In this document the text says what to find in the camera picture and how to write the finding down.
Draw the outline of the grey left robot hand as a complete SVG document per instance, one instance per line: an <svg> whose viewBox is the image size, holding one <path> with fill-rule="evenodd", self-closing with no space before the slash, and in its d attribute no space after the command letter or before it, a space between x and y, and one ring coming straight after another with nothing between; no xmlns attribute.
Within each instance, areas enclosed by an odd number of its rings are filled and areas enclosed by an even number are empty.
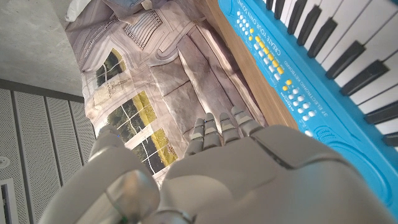
<svg viewBox="0 0 398 224"><path fill-rule="evenodd" d="M197 119L158 184L112 125L54 196L42 223L394 223L341 154L235 107Z"/></svg>

